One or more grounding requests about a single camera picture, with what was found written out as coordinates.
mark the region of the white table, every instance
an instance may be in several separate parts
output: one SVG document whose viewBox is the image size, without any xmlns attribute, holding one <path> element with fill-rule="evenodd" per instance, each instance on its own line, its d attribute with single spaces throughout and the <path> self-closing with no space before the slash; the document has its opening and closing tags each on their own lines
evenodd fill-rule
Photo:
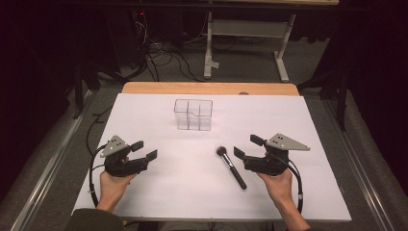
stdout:
<svg viewBox="0 0 408 231">
<path fill-rule="evenodd" d="M 173 107 L 179 98 L 213 100 L 212 130 L 177 130 Z M 265 149 L 250 142 L 249 136 L 269 139 L 276 133 L 312 148 L 290 151 L 303 179 L 302 215 L 308 220 L 351 220 L 303 97 L 284 95 L 120 94 L 100 145 L 119 135 L 128 143 L 144 141 L 143 149 L 129 154 L 131 160 L 155 149 L 158 158 L 132 181 L 115 214 L 141 220 L 281 219 L 262 180 L 244 170 L 233 154 L 237 146 L 247 155 L 262 157 Z M 246 190 L 216 154 L 220 145 L 227 148 Z M 94 165 L 103 162 L 97 157 Z M 98 197 L 101 170 L 93 174 Z M 87 177 L 74 209 L 93 207 L 88 191 Z M 296 195 L 293 180 L 294 201 Z"/>
</svg>

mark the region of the metal stand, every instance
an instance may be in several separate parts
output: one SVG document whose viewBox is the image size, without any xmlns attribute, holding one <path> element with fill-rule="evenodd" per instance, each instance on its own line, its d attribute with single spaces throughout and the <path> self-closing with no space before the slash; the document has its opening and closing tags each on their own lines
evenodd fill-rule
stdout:
<svg viewBox="0 0 408 231">
<path fill-rule="evenodd" d="M 282 57 L 288 44 L 295 18 L 296 15 L 291 14 L 288 22 L 213 20 L 213 14 L 208 12 L 207 50 L 205 54 L 204 78 L 211 79 L 212 68 L 219 68 L 219 63 L 213 61 L 213 51 L 211 47 L 213 35 L 245 36 L 281 39 L 280 49 L 274 51 L 274 59 L 278 67 L 281 81 L 289 82 L 288 73 Z"/>
</svg>

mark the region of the wooden table edge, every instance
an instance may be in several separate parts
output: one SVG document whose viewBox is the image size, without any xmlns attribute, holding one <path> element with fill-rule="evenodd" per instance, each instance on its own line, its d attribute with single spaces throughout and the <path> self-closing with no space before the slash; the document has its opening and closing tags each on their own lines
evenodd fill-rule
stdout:
<svg viewBox="0 0 408 231">
<path fill-rule="evenodd" d="M 129 82 L 122 93 L 152 94 L 240 94 L 297 95 L 294 84 L 281 83 L 186 83 L 186 82 Z"/>
</svg>

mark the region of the table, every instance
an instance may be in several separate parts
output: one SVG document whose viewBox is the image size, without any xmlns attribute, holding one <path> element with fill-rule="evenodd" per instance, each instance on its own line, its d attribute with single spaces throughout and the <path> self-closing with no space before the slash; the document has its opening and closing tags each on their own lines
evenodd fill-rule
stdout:
<svg viewBox="0 0 408 231">
<path fill-rule="evenodd" d="M 126 84 L 116 99 L 100 144 L 113 134 L 129 143 L 142 140 L 144 148 L 131 153 L 130 159 L 154 149 L 158 149 L 158 158 L 128 187 L 115 213 L 140 220 L 279 220 L 264 183 L 255 173 L 243 169 L 232 147 L 262 156 L 265 150 L 249 141 L 250 134 L 269 139 L 282 132 L 312 148 L 307 153 L 290 151 L 303 178 L 303 216 L 308 220 L 350 220 L 307 106 L 294 89 L 291 84 Z M 191 94 L 195 90 L 200 94 Z M 242 91 L 252 95 L 236 95 Z M 212 130 L 177 130 L 172 111 L 177 98 L 213 100 Z M 250 119 L 242 107 L 251 113 Z M 215 153 L 220 145 L 227 147 L 246 190 L 240 188 Z M 94 165 L 103 161 L 97 157 Z M 94 182 L 98 182 L 101 168 L 93 174 Z M 92 208 L 88 190 L 87 177 L 74 209 Z"/>
<path fill-rule="evenodd" d="M 293 5 L 338 5 L 339 0 L 219 0 L 217 2 L 244 2 L 268 4 L 293 4 Z M 210 79 L 212 68 L 218 68 L 219 63 L 213 61 L 212 37 L 213 35 L 245 36 L 281 39 L 279 50 L 274 51 L 274 60 L 278 67 L 282 82 L 289 82 L 288 73 L 283 63 L 283 54 L 291 35 L 296 14 L 291 14 L 287 22 L 248 21 L 213 19 L 213 13 L 208 13 L 207 49 L 205 54 L 204 78 Z"/>
</svg>

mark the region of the transparent box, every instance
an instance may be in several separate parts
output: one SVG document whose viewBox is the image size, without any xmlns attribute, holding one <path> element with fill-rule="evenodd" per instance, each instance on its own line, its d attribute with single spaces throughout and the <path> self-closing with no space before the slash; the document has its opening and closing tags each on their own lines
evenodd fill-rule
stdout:
<svg viewBox="0 0 408 231">
<path fill-rule="evenodd" d="M 213 101 L 176 99 L 174 115 L 179 130 L 210 131 Z"/>
</svg>

